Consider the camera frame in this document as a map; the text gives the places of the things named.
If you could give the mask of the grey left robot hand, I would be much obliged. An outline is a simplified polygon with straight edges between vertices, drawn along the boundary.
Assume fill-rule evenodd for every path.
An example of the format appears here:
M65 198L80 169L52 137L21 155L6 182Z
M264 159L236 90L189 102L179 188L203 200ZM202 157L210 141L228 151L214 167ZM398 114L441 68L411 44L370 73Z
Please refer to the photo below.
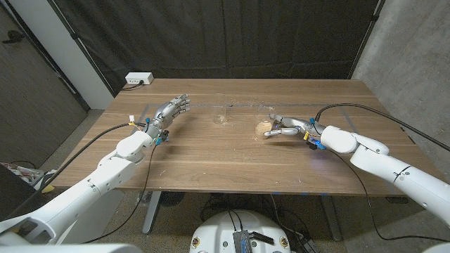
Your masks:
M162 104L147 123L143 132L151 138L156 138L172 124L177 116L190 110L190 101L188 95L183 94Z

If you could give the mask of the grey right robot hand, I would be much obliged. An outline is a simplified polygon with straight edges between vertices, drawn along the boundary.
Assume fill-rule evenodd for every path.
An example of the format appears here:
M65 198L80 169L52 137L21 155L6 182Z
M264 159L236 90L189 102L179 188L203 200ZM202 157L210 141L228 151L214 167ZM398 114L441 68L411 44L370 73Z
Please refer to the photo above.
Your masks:
M308 136L320 136L326 127L317 122L311 123L310 121L294 117L284 117L275 114L268 114L267 116L273 121L274 129L265 131L265 137L277 135L301 135L304 137L306 134L308 134Z

